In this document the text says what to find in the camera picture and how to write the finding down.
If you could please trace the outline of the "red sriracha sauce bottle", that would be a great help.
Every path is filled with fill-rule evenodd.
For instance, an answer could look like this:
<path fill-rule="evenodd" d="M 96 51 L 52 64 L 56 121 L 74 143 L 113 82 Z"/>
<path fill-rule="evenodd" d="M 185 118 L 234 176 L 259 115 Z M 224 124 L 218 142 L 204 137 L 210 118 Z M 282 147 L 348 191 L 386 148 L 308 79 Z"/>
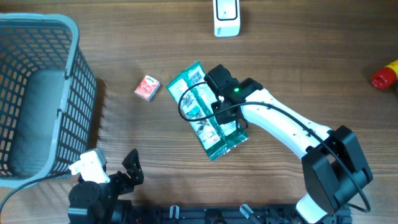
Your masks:
<path fill-rule="evenodd" d="M 397 60 L 378 70 L 371 79 L 373 87 L 379 90 L 390 88 L 397 82 Z"/>

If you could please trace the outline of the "green 3M gloves pack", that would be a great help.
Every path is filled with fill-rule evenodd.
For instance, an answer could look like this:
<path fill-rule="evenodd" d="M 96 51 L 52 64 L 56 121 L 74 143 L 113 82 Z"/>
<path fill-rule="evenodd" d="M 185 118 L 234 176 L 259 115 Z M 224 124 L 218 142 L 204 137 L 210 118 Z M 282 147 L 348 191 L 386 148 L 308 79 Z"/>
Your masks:
<path fill-rule="evenodd" d="M 190 120 L 198 140 L 211 161 L 218 159 L 236 146 L 248 140 L 245 130 L 236 122 L 218 124 L 212 117 L 211 104 L 216 97 L 204 84 L 205 71 L 200 62 L 195 62 L 180 72 L 167 86 L 171 96 L 180 106 L 182 114 Z"/>

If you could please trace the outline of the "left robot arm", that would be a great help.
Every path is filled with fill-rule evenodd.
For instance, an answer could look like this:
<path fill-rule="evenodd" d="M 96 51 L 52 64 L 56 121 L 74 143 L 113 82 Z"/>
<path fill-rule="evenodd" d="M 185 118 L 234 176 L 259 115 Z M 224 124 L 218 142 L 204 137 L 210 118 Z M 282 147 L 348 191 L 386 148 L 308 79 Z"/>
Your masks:
<path fill-rule="evenodd" d="M 107 160 L 99 149 L 80 155 L 69 170 L 80 174 L 79 183 L 70 191 L 70 223 L 134 223 L 132 202 L 119 196 L 134 191 L 144 181 L 139 153 L 133 149 L 122 161 L 125 172 L 107 175 Z"/>

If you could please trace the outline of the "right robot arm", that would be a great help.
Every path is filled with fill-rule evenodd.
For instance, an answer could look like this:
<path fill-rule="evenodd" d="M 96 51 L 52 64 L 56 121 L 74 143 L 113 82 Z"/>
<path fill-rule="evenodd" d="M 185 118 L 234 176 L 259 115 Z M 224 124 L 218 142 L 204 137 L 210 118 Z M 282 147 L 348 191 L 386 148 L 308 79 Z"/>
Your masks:
<path fill-rule="evenodd" d="M 204 81 L 216 96 L 211 109 L 219 124 L 240 119 L 255 124 L 301 160 L 307 193 L 295 209 L 306 222 L 334 215 L 355 195 L 365 204 L 362 212 L 370 211 L 363 189 L 373 180 L 373 173 L 352 130 L 310 121 L 252 78 L 238 81 L 223 65 L 210 70 Z"/>

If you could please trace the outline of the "small red tissue pack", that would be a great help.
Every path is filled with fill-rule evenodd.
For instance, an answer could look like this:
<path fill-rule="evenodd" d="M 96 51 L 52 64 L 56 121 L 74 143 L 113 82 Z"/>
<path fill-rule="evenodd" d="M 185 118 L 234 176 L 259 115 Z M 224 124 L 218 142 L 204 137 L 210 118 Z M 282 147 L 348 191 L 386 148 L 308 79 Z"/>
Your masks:
<path fill-rule="evenodd" d="M 151 76 L 145 75 L 134 92 L 142 99 L 150 101 L 159 87 L 160 82 L 158 80 Z"/>

